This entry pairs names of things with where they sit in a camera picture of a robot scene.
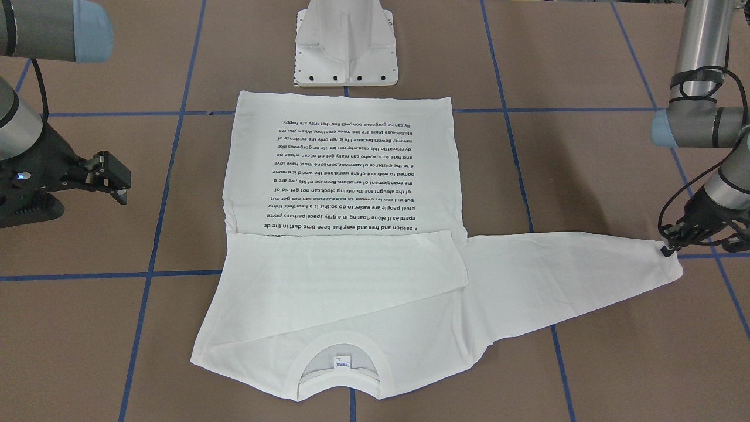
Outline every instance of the table surface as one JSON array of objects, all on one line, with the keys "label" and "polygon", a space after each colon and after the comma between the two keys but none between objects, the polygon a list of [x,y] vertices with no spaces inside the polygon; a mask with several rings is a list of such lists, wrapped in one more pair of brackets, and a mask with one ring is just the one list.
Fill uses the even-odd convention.
[{"label": "table surface", "polygon": [[[469,235],[658,239],[656,217],[727,151],[650,143],[684,9],[382,0],[396,86],[294,88],[307,0],[100,2],[115,52],[42,61],[49,121],[82,156],[133,171],[130,203],[58,195],[53,222],[0,231],[2,420],[746,420],[750,254],[689,248],[675,283],[491,346],[469,371],[377,401],[302,403],[190,364],[226,253],[221,189],[240,90],[453,100]],[[730,68],[750,83],[737,13]],[[0,74],[40,110],[25,59]],[[739,105],[732,83],[720,105]],[[670,211],[679,216],[686,197]]]}]

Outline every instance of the blue grid line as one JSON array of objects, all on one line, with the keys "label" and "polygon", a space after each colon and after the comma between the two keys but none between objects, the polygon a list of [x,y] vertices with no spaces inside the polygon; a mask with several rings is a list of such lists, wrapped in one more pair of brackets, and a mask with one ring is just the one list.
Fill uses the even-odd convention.
[{"label": "blue grid line", "polygon": [[42,282],[48,280],[86,280],[86,279],[132,279],[146,277],[146,271],[137,273],[89,273],[89,274],[41,274],[37,276],[0,276],[0,282]]},{"label": "blue grid line", "polygon": [[455,108],[454,113],[504,113],[504,108]]},{"label": "blue grid line", "polygon": [[77,274],[34,274],[29,276],[0,276],[0,282],[42,282],[47,280],[86,280],[86,279],[133,279],[137,277],[177,277],[177,276],[219,276],[221,270],[173,270],[135,271],[129,273],[77,273]]},{"label": "blue grid line", "polygon": [[[516,171],[518,172],[518,186],[520,187],[521,197],[523,198],[523,204],[526,206],[526,217],[529,219],[529,232],[534,232],[534,222],[531,216],[531,209],[529,207],[529,201],[526,196],[526,189],[524,187],[524,176],[521,173],[521,163],[518,160],[518,153],[516,151],[515,147],[515,139],[513,138],[513,128],[511,127],[511,119],[508,112],[508,105],[506,103],[506,97],[505,92],[503,90],[503,80],[500,78],[500,67],[497,64],[497,56],[495,55],[495,46],[492,42],[492,34],[490,31],[490,23],[487,19],[487,8],[485,7],[485,0],[479,1],[481,5],[481,14],[482,18],[484,19],[484,30],[487,32],[487,42],[490,47],[490,56],[492,58],[492,65],[495,68],[495,79],[497,81],[497,90],[500,94],[500,103],[502,105],[502,114],[505,117],[505,126],[508,130],[508,141],[511,146],[511,152],[513,154],[513,162],[516,166]],[[570,417],[571,422],[575,422],[575,410],[573,408],[573,398],[570,393],[570,387],[568,386],[568,376],[566,375],[565,370],[565,362],[563,361],[563,352],[560,350],[560,341],[557,338],[557,328],[554,324],[550,326],[550,331],[552,332],[552,343],[555,347],[555,354],[557,355],[557,366],[560,371],[560,378],[562,379],[562,388],[565,393],[565,402],[568,405],[568,415]]]},{"label": "blue grid line", "polygon": [[734,309],[737,311],[737,316],[739,317],[739,322],[742,324],[742,328],[745,329],[745,335],[747,336],[748,340],[750,340],[750,326],[748,326],[748,320],[745,318],[745,313],[743,312],[742,305],[740,305],[740,301],[737,299],[737,295],[734,293],[734,287],[732,287],[732,282],[729,281],[729,277],[727,276],[727,271],[724,269],[724,264],[722,264],[722,260],[719,257],[719,254],[716,253],[716,247],[711,246],[711,250],[713,251],[714,258],[716,259],[716,265],[718,266],[718,271],[722,274],[721,278],[724,279],[724,285],[727,287],[727,291],[729,292],[729,297],[732,298],[732,304],[734,304]]},{"label": "blue grid line", "polygon": [[[159,218],[156,224],[156,231],[154,233],[154,247],[151,251],[151,260],[148,264],[148,271],[154,271],[154,265],[156,263],[156,254],[159,249],[159,239],[161,236],[161,228],[164,223],[164,212],[167,207],[167,198],[170,192],[170,177],[172,175],[172,168],[175,164],[175,155],[177,153],[177,146],[179,145],[180,133],[182,132],[182,122],[185,117],[185,108],[187,107],[188,94],[190,93],[190,84],[193,78],[193,68],[195,66],[195,58],[198,55],[198,45],[200,44],[200,32],[203,28],[203,16],[206,13],[206,0],[202,0],[200,5],[200,14],[198,16],[198,26],[195,32],[195,40],[193,41],[193,52],[190,55],[190,65],[187,68],[187,77],[185,78],[185,88],[182,93],[182,105],[180,106],[180,114],[177,120],[177,129],[175,130],[175,139],[172,143],[172,154],[169,157],[169,167],[166,170],[166,179],[164,181],[164,190],[161,197],[161,207],[159,209]],[[146,277],[145,284],[143,286],[143,297],[141,299],[140,312],[138,314],[138,324],[136,326],[136,334],[133,339],[133,350],[130,353],[130,363],[127,368],[127,378],[125,379],[125,386],[122,393],[122,403],[120,405],[119,422],[125,422],[125,413],[128,410],[128,399],[130,398],[131,386],[133,384],[133,373],[135,372],[136,358],[138,356],[138,347],[140,345],[140,337],[143,332],[143,321],[146,316],[146,306],[149,302],[149,292],[151,290],[151,282],[153,277]]]},{"label": "blue grid line", "polygon": [[640,62],[638,61],[638,57],[635,55],[635,50],[633,50],[633,44],[630,43],[630,38],[628,37],[628,32],[625,30],[625,25],[623,25],[623,20],[620,19],[620,14],[617,13],[617,7],[614,5],[614,3],[610,3],[610,6],[612,6],[612,11],[614,12],[614,17],[617,18],[617,24],[619,25],[620,31],[622,31],[622,36],[625,38],[625,42],[628,44],[628,49],[630,50],[630,55],[633,56],[633,62],[635,62],[635,67],[638,68],[638,73],[640,74],[640,78],[643,81],[643,86],[646,87],[646,93],[649,95],[649,99],[651,100],[651,105],[653,106],[653,109],[656,110],[656,100],[654,99],[653,93],[651,93],[651,87],[649,86],[649,82],[646,80],[646,75],[644,73],[643,68],[641,67]]},{"label": "blue grid line", "polygon": [[526,218],[529,220],[529,232],[534,232],[534,221],[531,218],[531,209],[529,208],[529,200],[526,196],[526,187],[524,186],[524,176],[521,173],[521,163],[518,161],[518,152],[515,147],[515,139],[513,138],[513,128],[511,127],[511,118],[508,115],[508,105],[506,103],[506,95],[503,90],[503,80],[500,78],[500,67],[497,65],[497,58],[495,56],[495,46],[492,42],[492,34],[490,32],[490,23],[487,19],[487,8],[485,7],[485,0],[479,0],[481,5],[481,15],[484,19],[484,30],[487,32],[487,42],[490,46],[490,56],[492,58],[492,65],[495,68],[495,80],[497,81],[497,91],[500,94],[500,103],[503,108],[502,114],[505,117],[505,128],[508,131],[508,140],[511,144],[511,153],[513,155],[513,164],[515,164],[516,172],[518,173],[518,187],[520,188],[521,199],[523,199],[523,205],[526,207]]},{"label": "blue grid line", "polygon": [[186,116],[231,116],[234,110],[185,111]]},{"label": "blue grid line", "polygon": [[357,422],[357,392],[349,388],[349,422]]},{"label": "blue grid line", "polygon": [[579,113],[597,111],[654,111],[651,107],[550,107],[550,108],[509,108],[508,113]]},{"label": "blue grid line", "polygon": [[677,257],[681,260],[695,260],[695,259],[713,259],[713,254],[684,254],[681,255],[679,252],[677,253]]},{"label": "blue grid line", "polygon": [[120,116],[179,116],[178,111],[96,111],[87,113],[50,113],[49,117],[120,117]]},{"label": "blue grid line", "polygon": [[[343,96],[349,97],[348,86],[344,87]],[[571,108],[455,108],[454,113],[585,113],[585,112],[638,112],[654,111],[651,107],[571,107]],[[234,110],[190,110],[184,116],[231,116]],[[179,116],[179,111],[103,111],[50,113],[49,117],[128,117],[128,116]]]},{"label": "blue grid line", "polygon": [[[683,170],[683,165],[680,163],[680,157],[677,156],[677,151],[674,148],[670,148],[669,150],[672,152],[672,159],[674,160],[674,164],[677,165],[677,171],[679,172],[679,177],[682,179],[682,183],[687,185],[688,177],[685,175],[685,170]],[[688,186],[688,194],[693,196],[693,188],[690,186]]]},{"label": "blue grid line", "polygon": [[750,258],[750,252],[735,252],[733,254],[719,252],[717,255],[721,259],[727,259],[727,258]]},{"label": "blue grid line", "polygon": [[18,93],[21,93],[21,87],[23,86],[23,81],[26,79],[26,74],[29,72],[29,67],[32,65],[31,63],[31,59],[26,60],[26,65],[23,66],[21,76],[18,77],[18,83],[16,84],[16,92]]},{"label": "blue grid line", "polygon": [[557,337],[557,326],[553,324],[550,327],[552,331],[552,342],[555,344],[555,355],[557,356],[557,366],[560,369],[560,378],[562,379],[562,388],[566,391],[565,401],[568,403],[568,412],[570,422],[575,422],[575,411],[573,410],[573,398],[570,395],[570,386],[568,385],[568,374],[565,371],[565,361],[563,361],[563,351],[560,349],[560,339]]}]

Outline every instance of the white t-shirt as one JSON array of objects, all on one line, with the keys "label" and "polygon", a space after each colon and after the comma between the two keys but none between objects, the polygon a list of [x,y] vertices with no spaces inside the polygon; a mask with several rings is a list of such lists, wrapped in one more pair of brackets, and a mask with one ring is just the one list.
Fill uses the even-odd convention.
[{"label": "white t-shirt", "polygon": [[[396,119],[394,112],[399,119],[409,117],[402,124],[412,132],[408,162],[416,164],[409,164],[415,165],[410,167],[414,176],[406,177],[417,191],[411,197],[413,213],[381,213],[369,205],[358,209],[363,213],[347,216],[383,217],[381,226],[391,228],[335,229],[337,216],[318,217],[320,208],[314,205],[390,203],[389,193],[361,201],[349,198],[349,192],[342,201],[331,200],[335,193],[319,200],[310,195],[307,201],[304,195],[298,201],[275,195],[276,188],[283,188],[279,186],[289,191],[300,186],[279,184],[282,176],[269,176],[283,174],[272,172],[284,168],[289,158],[279,157],[285,162],[268,166],[269,157],[287,153],[278,152],[280,145],[288,151],[290,145],[310,142],[296,135],[291,143],[280,143],[276,131],[290,125],[280,121],[387,124]],[[677,257],[664,258],[661,243],[647,240],[585,233],[467,240],[448,99],[243,92],[235,117],[224,189],[228,252],[191,361],[275,396],[300,401],[336,386],[379,399],[406,393],[469,369],[498,339],[582,315],[682,275]],[[356,151],[375,155],[372,150]],[[292,157],[298,161],[286,169],[299,169],[300,158]],[[338,163],[384,163],[360,158]],[[311,176],[312,185],[325,179],[314,172]],[[350,176],[334,175],[335,180],[358,180]],[[348,186],[361,190],[360,198],[370,194],[363,186]],[[291,212],[271,208],[269,213],[266,205],[295,206],[287,207]],[[403,215],[414,219],[394,231],[387,218]],[[274,220],[278,218],[287,223]],[[320,224],[305,224],[308,219]]]}]

